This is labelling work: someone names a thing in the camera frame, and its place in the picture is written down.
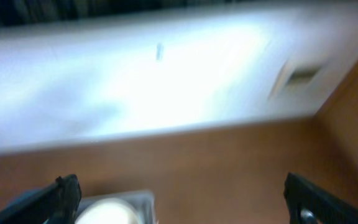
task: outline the white round object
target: white round object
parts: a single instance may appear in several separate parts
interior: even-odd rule
[[[123,200],[107,198],[90,205],[75,220],[76,224],[141,224],[136,210]]]

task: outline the wooden floor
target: wooden floor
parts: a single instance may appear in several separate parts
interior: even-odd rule
[[[358,177],[310,119],[149,136],[0,157],[0,209],[77,174],[84,196],[150,189],[160,224],[288,223],[287,173],[358,207]]]

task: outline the gray tray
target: gray tray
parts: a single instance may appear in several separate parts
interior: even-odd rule
[[[126,201],[134,207],[142,224],[155,224],[154,194],[149,190],[123,192],[118,194],[99,195],[83,198],[81,199],[81,202],[78,206],[76,219],[91,204],[105,198],[118,198]]]

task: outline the black object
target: black object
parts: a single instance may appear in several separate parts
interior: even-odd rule
[[[288,174],[284,197],[290,224],[358,224],[358,209],[297,174]]]
[[[81,200],[77,176],[58,177],[56,182],[0,212],[0,223],[72,224]]]

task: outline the white wall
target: white wall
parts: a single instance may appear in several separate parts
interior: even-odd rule
[[[358,2],[236,4],[3,29],[0,152],[308,116],[357,59]],[[308,60],[326,66],[307,88],[270,96],[285,62]]]

